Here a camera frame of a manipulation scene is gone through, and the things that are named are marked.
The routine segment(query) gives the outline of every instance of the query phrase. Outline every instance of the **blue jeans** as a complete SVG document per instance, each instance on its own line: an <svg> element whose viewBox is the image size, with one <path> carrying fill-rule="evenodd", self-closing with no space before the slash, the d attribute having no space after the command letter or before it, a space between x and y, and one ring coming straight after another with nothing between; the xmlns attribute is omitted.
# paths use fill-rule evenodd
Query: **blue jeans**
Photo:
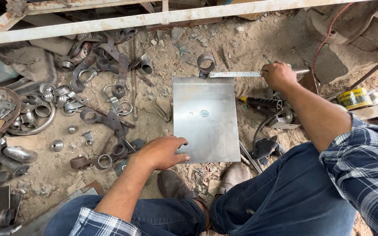
<svg viewBox="0 0 378 236"><path fill-rule="evenodd" d="M289 150L259 176L213 201L213 229L232 236L350 236L356 210L342 199L311 143ZM68 235L81 207L94 209L102 196L81 196L52 218L45 236ZM205 216L191 199L138 200L132 223L144 235L199 235Z"/></svg>

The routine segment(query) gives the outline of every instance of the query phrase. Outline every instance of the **yellow tape roll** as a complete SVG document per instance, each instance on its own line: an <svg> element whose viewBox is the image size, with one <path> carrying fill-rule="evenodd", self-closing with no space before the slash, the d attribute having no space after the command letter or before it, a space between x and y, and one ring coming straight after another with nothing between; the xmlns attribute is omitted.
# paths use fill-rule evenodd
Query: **yellow tape roll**
<svg viewBox="0 0 378 236"><path fill-rule="evenodd" d="M338 102L347 110L372 105L370 96L365 88L356 88L338 95Z"/></svg>

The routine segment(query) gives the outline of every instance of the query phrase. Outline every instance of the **sandy ground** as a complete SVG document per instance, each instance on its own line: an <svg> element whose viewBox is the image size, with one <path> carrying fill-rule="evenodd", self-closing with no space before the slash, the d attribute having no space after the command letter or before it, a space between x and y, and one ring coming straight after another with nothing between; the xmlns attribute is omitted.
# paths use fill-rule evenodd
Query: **sandy ground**
<svg viewBox="0 0 378 236"><path fill-rule="evenodd" d="M159 47L158 44L153 45L152 40L158 42L158 38L155 32L146 32L140 30L137 34L137 50L136 54L141 55L143 52L147 52L154 64L154 72L148 78L155 84L154 88L148 87L140 80L141 74L138 73L138 94L152 93L154 97L165 96L170 102L173 102L172 91L172 72L176 73L176 76L192 76L197 75L198 68L196 67L196 58L205 52L211 52L211 48L218 50L219 46L224 45L228 52L231 54L231 61L233 62L232 71L258 71L267 63L267 60L263 57L263 54L271 60L279 60L289 63L302 63L301 57L292 49L292 45L287 43L289 38L288 33L285 30L285 24L287 23L287 17L280 16L268 16L263 18L262 21L248 22L236 17L230 18L226 23L219 26L217 29L209 32L205 26L188 27L186 32L178 41L179 45L188 43L184 46L184 49L190 51L189 63L182 62L182 57L177 55L177 47L173 46L174 40L171 40L171 30L163 31L163 40L165 42L165 48ZM244 31L238 33L236 27L242 26ZM207 39L206 43L208 47L203 47L199 40L189 39L189 35L197 32L197 35L202 35ZM124 52L127 55L131 54L131 42L128 41L118 47L119 51ZM226 71L226 67L221 61L216 67L215 71ZM61 82L66 84L69 81L71 73L63 75L65 79ZM350 78L354 81L360 77L356 74ZM88 98L92 103L99 105L101 108L107 110L109 103L106 102L106 97L101 93L104 86L112 84L114 82L114 76L111 72L101 72L99 76L93 78L91 83L88 83L88 87L81 94L83 97ZM374 87L378 83L378 73L372 78L367 80L368 84L365 85ZM345 85L350 85L349 80L344 82ZM266 83L262 78L238 78L235 80L235 96L247 95L252 92L253 95L263 96ZM324 86L323 92L329 93L330 90L339 88L339 83ZM264 116L255 112L252 108L244 109L243 105L236 103L238 125L239 125L239 137L246 147L250 147L253 134L260 122L264 119ZM124 120L132 122L132 116L124 116ZM165 122L160 117L143 112L139 110L139 120L133 122L136 127L130 129L126 139L132 141L136 138L142 138L145 141L150 141L156 137L160 137L173 132L173 119L169 122ZM76 125L79 127L79 131L76 134L68 134L66 128L70 125ZM85 131L92 131L94 137L94 144L92 146L84 145L84 138L80 135ZM76 170L71 169L69 160L76 157L79 154L88 155L89 158L96 157L101 151L102 146L107 141L111 130L102 124L86 124L80 120L79 115L76 114L71 117L64 116L60 110L57 111L56 119L49 126L41 132L42 135L47 137L47 149L39 150L39 160L32 163L27 175L15 178L9 182L13 191L17 191L19 180L26 182L26 188L28 193L24 195L24 200L20 207L20 213L18 222L26 222L39 213L48 209L51 205L66 198L66 189L72 184L74 174ZM302 129L297 128L295 130L277 130L269 127L265 127L260 133L260 137L271 137L278 135L278 140L286 148L291 148L300 143L306 142L305 133ZM59 153L53 153L49 149L50 143L55 139L61 139L65 143L64 149ZM109 152L116 142L113 138L107 148ZM207 186L203 184L202 180L208 181L211 179L219 180L223 171L226 169L229 163L211 163L211 164L182 164L172 167L172 169L179 172L183 176L189 187L203 191ZM90 183L93 180L97 180L105 190L116 180L116 175L113 168L107 170L98 170L94 166L83 169L83 177L85 183ZM156 173L153 173L148 179L145 187L141 193L142 199L147 198L159 198L160 192L157 189ZM41 188L51 189L49 194L37 195L35 190L39 191ZM208 204L211 203L212 196L207 195L206 200ZM203 233L203 235L214 235L213 231ZM354 225L353 235L369 236L371 232L365 225L360 217L357 217Z"/></svg>

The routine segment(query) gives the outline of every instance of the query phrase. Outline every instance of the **plaid shirt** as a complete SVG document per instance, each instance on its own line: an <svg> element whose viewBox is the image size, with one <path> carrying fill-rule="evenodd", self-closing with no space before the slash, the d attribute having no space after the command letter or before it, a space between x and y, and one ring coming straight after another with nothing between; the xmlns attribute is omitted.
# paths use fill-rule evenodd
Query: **plaid shirt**
<svg viewBox="0 0 378 236"><path fill-rule="evenodd" d="M320 154L339 194L378 235L378 126L353 115L352 131L338 136ZM82 208L71 236L140 236L134 225L108 214Z"/></svg>

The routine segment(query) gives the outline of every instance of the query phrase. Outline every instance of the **stainless steel sheet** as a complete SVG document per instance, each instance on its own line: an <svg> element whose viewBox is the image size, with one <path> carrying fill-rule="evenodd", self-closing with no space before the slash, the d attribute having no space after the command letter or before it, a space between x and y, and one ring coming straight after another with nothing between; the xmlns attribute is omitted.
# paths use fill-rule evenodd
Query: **stainless steel sheet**
<svg viewBox="0 0 378 236"><path fill-rule="evenodd" d="M234 78L173 78L173 125L188 163L239 162Z"/></svg>

